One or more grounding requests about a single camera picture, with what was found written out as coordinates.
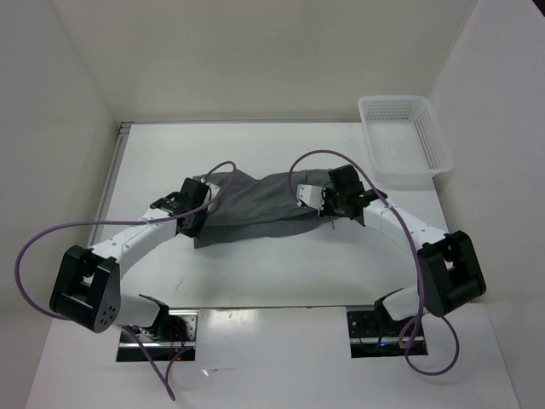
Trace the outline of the grey shorts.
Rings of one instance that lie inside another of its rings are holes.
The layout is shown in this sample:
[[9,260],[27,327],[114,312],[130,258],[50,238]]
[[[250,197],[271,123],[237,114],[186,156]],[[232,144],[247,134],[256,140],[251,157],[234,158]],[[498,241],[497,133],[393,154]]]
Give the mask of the grey shorts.
[[300,184],[323,187],[330,182],[327,170],[297,171],[292,176],[271,174],[261,179],[237,170],[234,177],[218,172],[207,177],[216,186],[231,185],[212,205],[196,249],[246,239],[283,238],[310,232],[333,221],[316,210],[297,205],[290,187]]

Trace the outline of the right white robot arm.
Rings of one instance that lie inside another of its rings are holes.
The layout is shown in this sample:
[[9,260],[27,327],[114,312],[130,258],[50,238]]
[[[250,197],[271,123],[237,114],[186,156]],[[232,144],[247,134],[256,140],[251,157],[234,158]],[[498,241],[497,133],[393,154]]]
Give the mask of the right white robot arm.
[[443,318],[485,294],[485,278],[466,233],[435,228],[389,202],[380,190],[366,190],[351,165],[331,170],[329,177],[322,187],[300,185],[300,203],[321,216],[348,218],[380,233],[420,266],[416,285],[376,301],[373,322],[381,334],[394,334],[418,313]]

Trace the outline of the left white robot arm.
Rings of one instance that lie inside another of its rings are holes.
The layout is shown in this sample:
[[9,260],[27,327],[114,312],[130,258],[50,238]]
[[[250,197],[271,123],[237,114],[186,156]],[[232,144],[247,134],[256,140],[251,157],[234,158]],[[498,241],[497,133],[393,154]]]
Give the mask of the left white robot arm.
[[111,325],[134,325],[157,341],[169,333],[169,307],[140,294],[121,292],[124,275],[144,256],[178,234],[198,236],[220,187],[187,178],[181,189],[150,205],[140,224],[89,248],[74,245],[62,257],[49,307],[63,318],[101,333]]

